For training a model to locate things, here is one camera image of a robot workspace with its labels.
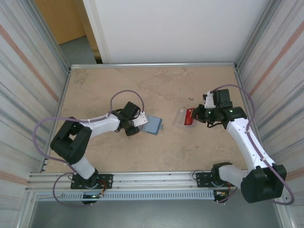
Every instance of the perforated metal strip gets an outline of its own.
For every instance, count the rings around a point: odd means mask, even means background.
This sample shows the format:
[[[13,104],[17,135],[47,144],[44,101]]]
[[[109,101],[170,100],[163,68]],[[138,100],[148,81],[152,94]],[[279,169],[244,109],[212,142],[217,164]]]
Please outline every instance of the perforated metal strip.
[[[163,191],[105,191],[101,198],[84,199],[83,195],[98,196],[97,192],[57,192],[61,201],[90,200],[214,200],[213,190],[163,190]],[[38,201],[54,201],[51,192],[39,194]]]

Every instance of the beige tabletop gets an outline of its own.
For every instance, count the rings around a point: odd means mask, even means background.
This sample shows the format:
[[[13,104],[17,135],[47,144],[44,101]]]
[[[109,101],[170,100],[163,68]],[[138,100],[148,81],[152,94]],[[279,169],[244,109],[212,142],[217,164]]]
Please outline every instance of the beige tabletop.
[[[127,137],[122,130],[92,138],[85,154],[98,171],[210,170],[218,162],[246,169],[238,146],[222,125],[211,129],[203,123],[189,129],[172,125],[177,110],[197,107],[203,93],[223,84],[237,84],[232,67],[73,69],[61,116],[104,115],[116,92],[131,89],[142,96],[147,115],[162,119],[163,129],[158,135],[139,132]],[[239,90],[229,91],[233,105],[243,107]],[[136,95],[124,93],[114,99],[113,109],[128,101],[141,106]],[[53,151],[51,156],[58,157]],[[46,172],[64,171],[69,171],[64,164],[48,161]]]

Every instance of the corrugated metal wall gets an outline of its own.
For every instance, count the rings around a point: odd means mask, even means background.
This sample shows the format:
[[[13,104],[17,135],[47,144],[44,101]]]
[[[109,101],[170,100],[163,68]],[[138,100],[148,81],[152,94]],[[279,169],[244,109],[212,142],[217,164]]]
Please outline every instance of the corrugated metal wall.
[[[240,77],[256,105],[265,150],[288,171],[291,206],[304,227],[304,1],[280,1]]]
[[[54,116],[68,68],[29,2],[0,1],[0,227],[12,227],[30,172],[42,157],[31,135],[35,124]],[[51,131],[38,131],[42,149]]]

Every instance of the marble-pattern surface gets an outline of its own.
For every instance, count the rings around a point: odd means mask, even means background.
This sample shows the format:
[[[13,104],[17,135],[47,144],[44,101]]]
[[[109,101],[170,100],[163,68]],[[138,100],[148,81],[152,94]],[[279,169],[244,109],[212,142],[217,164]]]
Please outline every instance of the marble-pattern surface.
[[[86,156],[99,171],[209,170],[218,162],[232,162],[245,169],[238,146],[222,126],[172,126],[178,109],[196,107],[203,93],[236,83],[232,67],[74,69],[61,116],[86,119],[104,115],[116,92],[132,89],[143,97],[148,115],[163,119],[163,130],[158,135],[140,132],[131,137],[124,131],[108,132],[91,139]],[[239,90],[230,88],[230,97],[234,106],[243,107]],[[113,108],[123,108],[129,100],[141,105],[136,95],[124,93],[114,99]],[[68,169],[49,161],[46,172]]]

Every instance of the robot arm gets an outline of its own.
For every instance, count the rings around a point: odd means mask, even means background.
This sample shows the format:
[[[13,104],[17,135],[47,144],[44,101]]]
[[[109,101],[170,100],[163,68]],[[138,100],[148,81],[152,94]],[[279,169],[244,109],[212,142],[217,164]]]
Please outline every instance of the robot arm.
[[[121,129],[125,130],[127,136],[131,136],[139,132],[138,126],[146,123],[148,119],[145,113],[128,102],[123,109],[90,119],[87,123],[65,121],[50,147],[75,169],[80,184],[91,188],[97,182],[98,171],[85,156],[89,140],[102,133],[119,132]]]
[[[203,98],[206,101],[205,105],[201,104],[194,109],[192,118],[207,123],[208,128],[222,124],[236,141],[248,168],[247,171],[240,170],[229,162],[215,164],[211,170],[213,181],[227,181],[241,188],[245,200],[249,203],[280,197],[283,184],[263,160],[272,164],[284,180],[286,169],[283,165],[275,164],[249,128],[255,145],[263,154],[263,158],[260,158],[247,136],[247,116],[241,107],[233,107],[228,89],[208,92]]]

